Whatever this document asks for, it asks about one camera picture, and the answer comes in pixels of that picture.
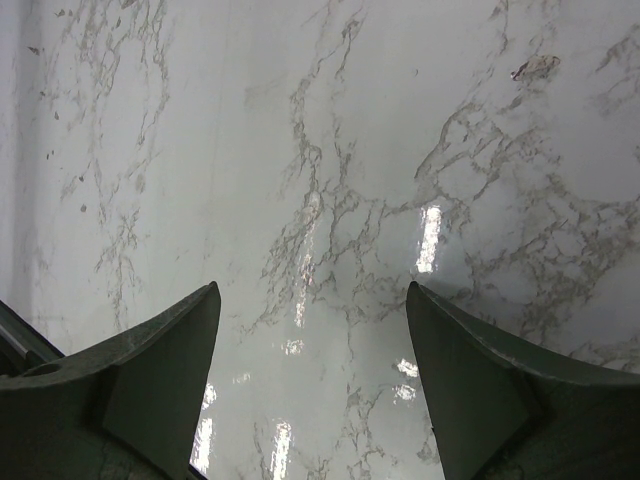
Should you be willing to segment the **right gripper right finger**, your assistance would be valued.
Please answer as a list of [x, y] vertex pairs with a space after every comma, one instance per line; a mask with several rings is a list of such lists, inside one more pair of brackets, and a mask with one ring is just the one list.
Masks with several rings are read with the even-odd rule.
[[532, 344], [417, 282], [406, 314], [446, 478], [638, 478], [638, 375]]

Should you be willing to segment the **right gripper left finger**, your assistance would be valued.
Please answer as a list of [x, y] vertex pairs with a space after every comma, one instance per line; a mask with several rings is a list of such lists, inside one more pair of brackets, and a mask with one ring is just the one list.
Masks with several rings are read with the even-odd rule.
[[1, 375], [2, 477], [195, 478], [220, 310], [209, 283], [76, 354]]

